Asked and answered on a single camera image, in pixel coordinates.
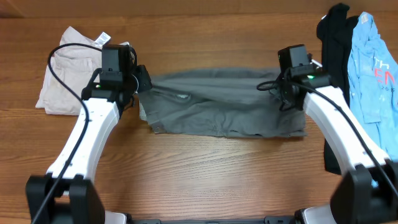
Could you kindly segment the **grey shorts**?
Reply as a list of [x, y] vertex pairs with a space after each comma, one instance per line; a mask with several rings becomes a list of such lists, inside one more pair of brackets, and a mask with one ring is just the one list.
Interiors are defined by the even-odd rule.
[[226, 138], [302, 137], [305, 115], [280, 111], [281, 102], [257, 85], [279, 68], [204, 68], [151, 78], [138, 95], [140, 117], [155, 133]]

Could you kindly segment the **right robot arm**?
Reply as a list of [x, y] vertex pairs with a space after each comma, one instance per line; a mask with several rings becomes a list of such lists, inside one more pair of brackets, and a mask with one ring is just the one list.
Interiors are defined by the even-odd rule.
[[280, 75], [270, 91], [304, 111], [323, 133], [342, 176], [328, 205], [296, 213], [296, 223], [397, 221], [397, 163], [368, 136], [331, 76], [311, 62], [303, 44], [279, 50]]

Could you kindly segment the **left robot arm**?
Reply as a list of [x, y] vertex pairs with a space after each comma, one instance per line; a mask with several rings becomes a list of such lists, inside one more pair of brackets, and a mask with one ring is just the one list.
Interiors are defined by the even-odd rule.
[[43, 176], [29, 177], [25, 194], [32, 223], [132, 223], [128, 213], [105, 210], [94, 179], [104, 145], [134, 95], [152, 88], [144, 65], [129, 45], [106, 44], [81, 95], [76, 124], [66, 145]]

